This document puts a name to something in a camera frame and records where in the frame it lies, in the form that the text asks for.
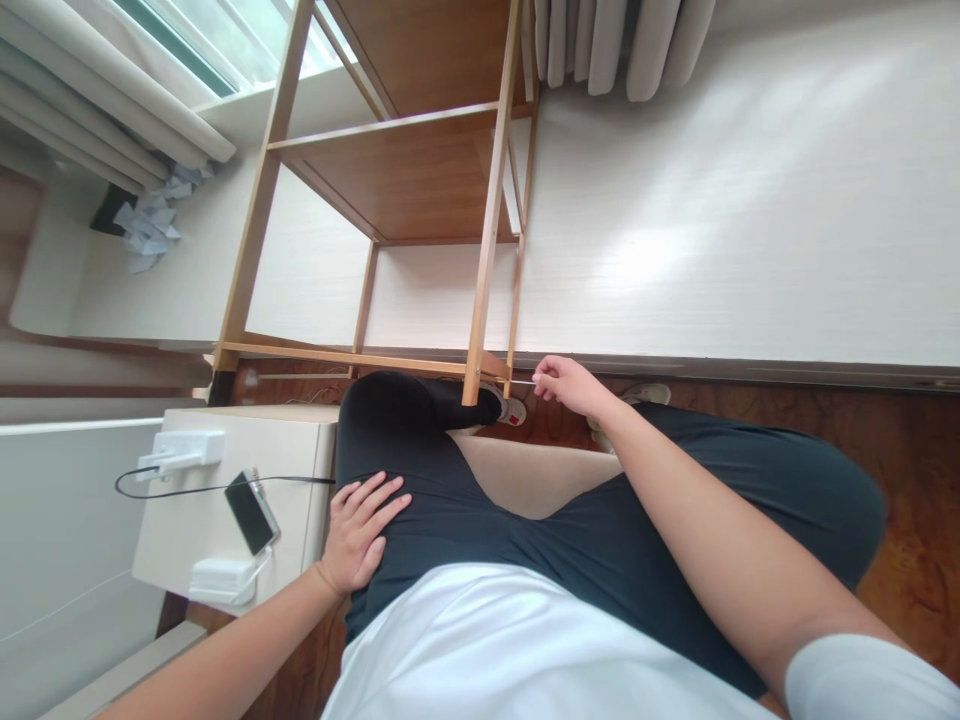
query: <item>white nightstand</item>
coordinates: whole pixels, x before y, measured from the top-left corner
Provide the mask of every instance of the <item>white nightstand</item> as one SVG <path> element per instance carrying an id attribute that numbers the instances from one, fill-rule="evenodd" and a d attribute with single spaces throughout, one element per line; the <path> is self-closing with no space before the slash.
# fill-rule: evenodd
<path id="1" fill-rule="evenodd" d="M 256 468 L 260 477 L 297 475 L 329 478 L 340 408 L 332 405 L 263 405 L 196 410 L 168 410 L 163 430 L 223 430 L 223 460 L 217 465 L 153 480 L 149 493 L 227 485 L 241 470 Z M 134 478 L 126 482 L 132 492 Z M 332 487 L 316 483 L 268 480 L 264 496 L 280 526 L 273 558 L 257 579 L 247 605 L 216 605 L 242 615 L 296 579 L 320 559 L 326 539 Z M 222 490 L 148 500 L 140 527 L 133 577 L 186 597 L 193 564 L 206 557 L 248 559 Z"/>

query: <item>white paper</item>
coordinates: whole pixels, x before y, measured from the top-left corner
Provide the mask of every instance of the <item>white paper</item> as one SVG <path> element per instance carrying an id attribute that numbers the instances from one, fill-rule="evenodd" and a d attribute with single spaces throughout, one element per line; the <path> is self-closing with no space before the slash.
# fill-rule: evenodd
<path id="1" fill-rule="evenodd" d="M 154 267 L 180 241 L 180 233 L 173 226 L 177 209 L 170 207 L 170 201 L 190 197 L 196 186 L 213 176 L 214 167 L 209 161 L 199 170 L 177 163 L 163 187 L 138 199 L 136 207 L 130 203 L 120 207 L 113 221 L 126 231 L 123 244 L 133 256 L 128 264 L 131 274 Z"/>

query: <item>sleeve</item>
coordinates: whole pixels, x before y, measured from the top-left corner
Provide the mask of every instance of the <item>sleeve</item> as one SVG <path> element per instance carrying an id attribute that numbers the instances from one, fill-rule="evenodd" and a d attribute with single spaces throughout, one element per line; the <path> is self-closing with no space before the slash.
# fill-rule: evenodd
<path id="1" fill-rule="evenodd" d="M 960 689 L 913 653 L 863 635 L 813 641 L 790 662 L 795 720 L 958 720 Z"/>

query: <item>finger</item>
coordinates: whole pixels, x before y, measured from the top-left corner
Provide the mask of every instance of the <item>finger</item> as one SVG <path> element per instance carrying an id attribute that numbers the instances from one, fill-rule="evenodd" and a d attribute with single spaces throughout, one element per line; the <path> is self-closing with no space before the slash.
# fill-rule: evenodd
<path id="1" fill-rule="evenodd" d="M 349 485 L 344 485 L 337 491 L 337 494 L 333 496 L 333 500 L 330 501 L 330 515 L 336 516 L 340 514 L 340 511 L 343 510 L 343 504 L 347 501 L 347 498 L 350 497 L 353 492 L 360 487 L 360 481 L 350 483 Z"/>
<path id="2" fill-rule="evenodd" d="M 387 501 L 388 497 L 400 489 L 401 485 L 403 485 L 402 477 L 395 477 L 390 482 L 384 483 L 376 492 L 370 493 L 370 496 L 357 508 L 353 517 L 361 525 L 364 524 L 377 511 L 377 508 Z"/>
<path id="3" fill-rule="evenodd" d="M 370 584 L 370 578 L 373 577 L 374 571 L 380 566 L 380 561 L 383 559 L 383 549 L 386 546 L 387 539 L 385 537 L 378 537 L 370 543 L 367 554 L 363 556 L 363 562 L 360 563 L 360 569 L 353 576 L 355 588 L 359 589 Z"/>
<path id="4" fill-rule="evenodd" d="M 534 375 L 545 373 L 556 365 L 558 357 L 556 355 L 544 355 L 543 359 L 537 363 L 537 369 L 533 371 Z"/>
<path id="5" fill-rule="evenodd" d="M 378 510 L 376 515 L 370 518 L 367 524 L 363 526 L 364 532 L 370 537 L 376 537 L 379 535 L 381 532 L 383 532 L 383 529 L 389 525 L 390 522 L 397 515 L 399 515 L 405 507 L 407 507 L 407 505 L 410 504 L 412 499 L 413 498 L 411 497 L 410 493 L 407 493 L 406 495 L 401 495 L 398 497 L 385 508 Z"/>
<path id="6" fill-rule="evenodd" d="M 533 376 L 533 381 L 537 384 L 537 388 L 543 388 L 544 390 L 544 399 L 549 400 L 549 397 L 546 395 L 553 396 L 556 394 L 559 389 L 560 379 L 555 378 L 552 375 L 547 375 L 546 373 L 541 373 L 539 375 Z"/>
<path id="7" fill-rule="evenodd" d="M 367 499 L 367 496 L 377 489 L 377 486 L 380 485 L 387 478 L 387 473 L 381 470 L 372 478 L 363 483 L 358 487 L 354 493 L 347 498 L 347 502 L 344 504 L 343 509 L 347 517 L 353 517 L 353 514 L 357 511 L 357 508 L 360 507 L 360 503 Z"/>
<path id="8" fill-rule="evenodd" d="M 568 358 L 559 355 L 546 355 L 533 371 L 534 375 L 553 375 L 559 377 L 563 374 L 563 368 Z"/>

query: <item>white adapter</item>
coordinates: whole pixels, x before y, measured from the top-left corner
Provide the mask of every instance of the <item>white adapter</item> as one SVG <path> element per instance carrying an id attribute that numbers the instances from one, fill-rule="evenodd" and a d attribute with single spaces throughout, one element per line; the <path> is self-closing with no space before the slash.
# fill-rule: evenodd
<path id="1" fill-rule="evenodd" d="M 263 549 L 264 559 L 259 565 L 250 560 L 205 558 L 193 565 L 190 573 L 190 600 L 220 605 L 246 605 L 253 600 L 257 589 L 257 575 L 273 557 L 273 548 Z"/>
<path id="2" fill-rule="evenodd" d="M 157 469 L 139 473 L 136 478 L 150 480 L 174 470 L 218 463 L 223 459 L 224 437 L 222 430 L 159 432 L 153 438 L 153 453 L 137 461 L 138 469 Z"/>

